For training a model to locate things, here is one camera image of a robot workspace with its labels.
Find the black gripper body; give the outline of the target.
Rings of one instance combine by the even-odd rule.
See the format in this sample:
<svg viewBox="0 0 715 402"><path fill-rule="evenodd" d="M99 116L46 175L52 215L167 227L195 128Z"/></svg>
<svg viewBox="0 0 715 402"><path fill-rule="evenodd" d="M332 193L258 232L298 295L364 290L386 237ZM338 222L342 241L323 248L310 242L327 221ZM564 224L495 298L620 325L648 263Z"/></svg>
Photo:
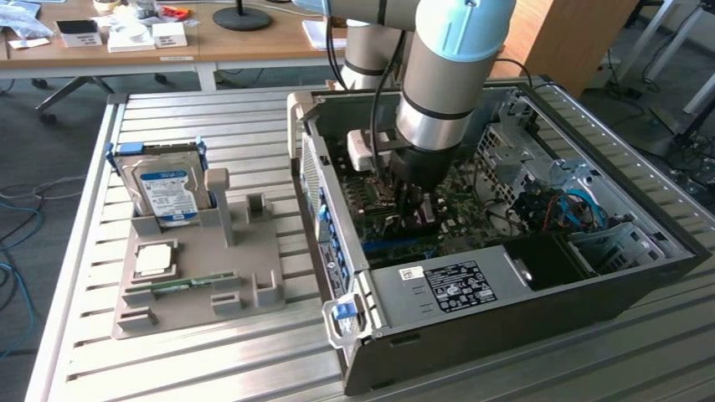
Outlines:
<svg viewBox="0 0 715 402"><path fill-rule="evenodd" d="M438 151L399 148L390 160L390 171L407 185L431 193L448 174L458 149L459 146Z"/></svg>

